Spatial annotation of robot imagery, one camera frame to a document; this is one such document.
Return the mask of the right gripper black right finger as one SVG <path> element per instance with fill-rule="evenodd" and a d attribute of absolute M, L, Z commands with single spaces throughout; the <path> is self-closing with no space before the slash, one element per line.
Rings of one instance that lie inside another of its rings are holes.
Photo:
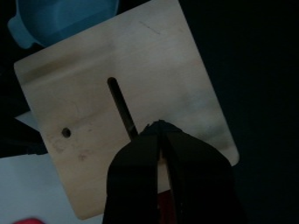
<path fill-rule="evenodd" d="M 197 137 L 158 122 L 178 224 L 247 224 L 230 161 Z"/>

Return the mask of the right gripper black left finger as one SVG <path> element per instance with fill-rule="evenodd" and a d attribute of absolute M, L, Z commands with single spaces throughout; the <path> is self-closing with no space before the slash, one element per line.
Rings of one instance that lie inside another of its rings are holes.
<path fill-rule="evenodd" d="M 159 128 L 152 124 L 108 167 L 103 224 L 158 224 L 158 159 Z"/>

